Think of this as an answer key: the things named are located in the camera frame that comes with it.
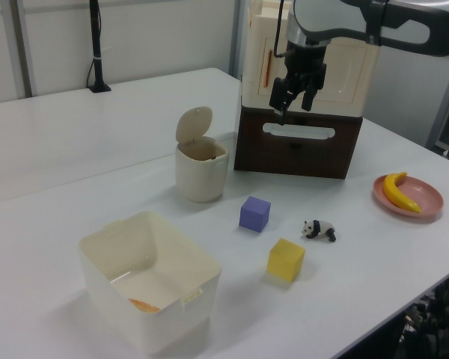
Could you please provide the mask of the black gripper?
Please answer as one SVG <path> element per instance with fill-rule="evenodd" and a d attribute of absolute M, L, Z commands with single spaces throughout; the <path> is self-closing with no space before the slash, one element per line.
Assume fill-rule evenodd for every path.
<path fill-rule="evenodd" d="M 310 111 L 317 92 L 323 89 L 326 77 L 324 57 L 327 45 L 299 46 L 287 42 L 284 79 L 276 78 L 273 82 L 269 105 L 273 108 L 276 122 L 284 125 L 288 108 L 296 98 L 293 89 L 305 89 L 302 109 Z"/>

